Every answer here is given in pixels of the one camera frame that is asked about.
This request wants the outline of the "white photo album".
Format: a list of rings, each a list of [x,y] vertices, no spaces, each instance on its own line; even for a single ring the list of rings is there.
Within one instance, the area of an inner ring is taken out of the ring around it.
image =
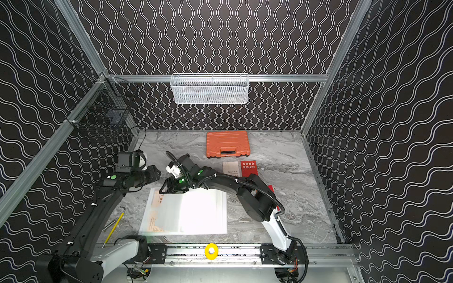
[[[145,236],[212,235],[228,232],[227,195],[217,190],[196,189],[181,195],[164,194],[159,209],[151,208],[150,191],[139,233]],[[150,215],[156,213],[165,232],[147,232]]]

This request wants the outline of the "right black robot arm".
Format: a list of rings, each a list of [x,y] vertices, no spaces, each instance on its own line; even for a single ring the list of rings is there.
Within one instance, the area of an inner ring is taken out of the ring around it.
[[[273,190],[256,174],[238,177],[218,172],[211,167],[200,167],[189,154],[176,158],[167,151],[171,163],[166,170],[172,175],[164,181],[159,193],[181,195],[193,189],[216,190],[234,195],[246,214],[265,227],[274,251],[268,257],[279,265],[292,264],[296,259],[298,240],[285,230],[280,217],[285,213],[283,204]]]

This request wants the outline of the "beige card gold characters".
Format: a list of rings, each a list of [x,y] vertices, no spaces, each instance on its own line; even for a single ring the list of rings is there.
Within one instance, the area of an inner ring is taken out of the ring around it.
[[[146,231],[157,233],[157,232],[165,232],[166,230],[161,227],[162,225],[159,223],[159,218],[156,213],[152,213],[150,215],[148,224],[146,225]]]

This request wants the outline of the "beige card small red text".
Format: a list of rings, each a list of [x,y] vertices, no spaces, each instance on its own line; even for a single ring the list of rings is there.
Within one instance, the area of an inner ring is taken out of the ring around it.
[[[223,174],[241,177],[239,162],[223,162]]]

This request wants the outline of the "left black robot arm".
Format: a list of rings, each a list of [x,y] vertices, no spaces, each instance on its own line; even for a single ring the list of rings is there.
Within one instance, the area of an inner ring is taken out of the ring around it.
[[[90,207],[69,236],[50,255],[39,256],[35,269],[40,283],[100,283],[107,274],[101,260],[92,261],[96,242],[108,218],[133,187],[157,182],[161,172],[152,165],[145,170],[114,172],[103,178]]]

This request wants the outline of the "beige card red characters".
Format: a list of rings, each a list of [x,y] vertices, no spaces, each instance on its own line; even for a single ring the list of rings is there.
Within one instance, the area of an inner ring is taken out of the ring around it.
[[[155,209],[155,210],[159,209],[162,204],[163,199],[164,199],[164,195],[160,194],[159,192],[155,192],[153,194],[151,208]]]

